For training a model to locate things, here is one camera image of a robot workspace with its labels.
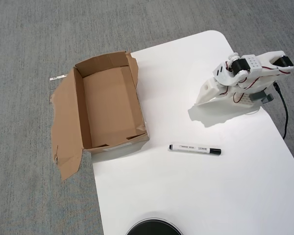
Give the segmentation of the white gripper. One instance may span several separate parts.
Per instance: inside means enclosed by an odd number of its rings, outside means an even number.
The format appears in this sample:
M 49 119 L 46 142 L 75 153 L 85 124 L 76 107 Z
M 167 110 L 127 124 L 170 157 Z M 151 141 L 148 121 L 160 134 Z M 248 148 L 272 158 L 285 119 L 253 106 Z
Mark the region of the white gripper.
M 199 106 L 209 102 L 218 101 L 225 97 L 225 95 L 221 93 L 222 85 L 215 78 L 210 78 L 200 88 L 195 105 Z

